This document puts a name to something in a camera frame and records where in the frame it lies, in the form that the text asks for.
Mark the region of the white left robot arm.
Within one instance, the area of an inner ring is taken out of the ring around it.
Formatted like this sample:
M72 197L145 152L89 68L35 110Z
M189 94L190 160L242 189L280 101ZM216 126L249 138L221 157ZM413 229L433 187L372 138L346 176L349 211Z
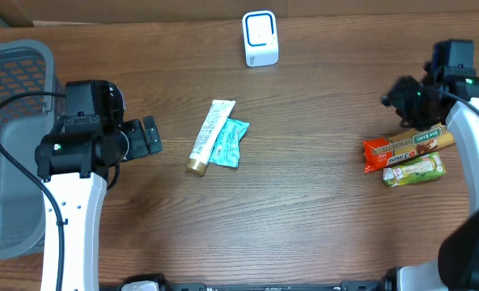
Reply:
M97 290L100 217L108 173L162 150L153 116L124 119L124 96L109 81L66 84L66 117L36 148L47 188L43 290Z

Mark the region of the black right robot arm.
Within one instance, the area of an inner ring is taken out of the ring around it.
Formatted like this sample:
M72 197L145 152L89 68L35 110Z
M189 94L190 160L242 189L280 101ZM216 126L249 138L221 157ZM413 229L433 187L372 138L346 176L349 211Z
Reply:
M443 241L436 259L389 271L383 290L479 290L479 76L473 55L471 40L438 42L422 80L400 77L382 98L412 128L446 125L459 150L470 206L468 220Z

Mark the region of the white tube with gold cap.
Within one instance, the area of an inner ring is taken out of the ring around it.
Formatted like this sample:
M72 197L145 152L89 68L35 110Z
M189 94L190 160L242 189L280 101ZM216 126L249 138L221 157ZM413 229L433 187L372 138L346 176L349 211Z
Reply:
M186 171L203 176L214 148L214 143L235 106L235 101L215 99L200 128L186 164Z

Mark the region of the teal snack packet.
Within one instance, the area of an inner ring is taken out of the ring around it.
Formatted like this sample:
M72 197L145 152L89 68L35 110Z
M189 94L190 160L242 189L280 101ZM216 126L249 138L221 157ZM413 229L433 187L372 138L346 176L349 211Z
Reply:
M236 168L240 161L240 141L248 131L249 123L227 119L214 143L209 162Z

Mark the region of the green tea drink pouch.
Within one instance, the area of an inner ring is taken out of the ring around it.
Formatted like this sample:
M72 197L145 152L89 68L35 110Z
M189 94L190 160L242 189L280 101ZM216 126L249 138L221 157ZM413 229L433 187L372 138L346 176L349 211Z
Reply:
M383 182L388 187L422 183L439 179L446 174L438 152L414 158L395 167L384 168Z

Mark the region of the orange biscuit pack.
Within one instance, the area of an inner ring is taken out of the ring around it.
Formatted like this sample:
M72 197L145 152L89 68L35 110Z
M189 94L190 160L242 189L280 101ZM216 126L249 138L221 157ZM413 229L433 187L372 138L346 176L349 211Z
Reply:
M454 137L447 126L441 124L422 131L410 129L396 136L363 141L366 159L364 173L379 171L454 143Z

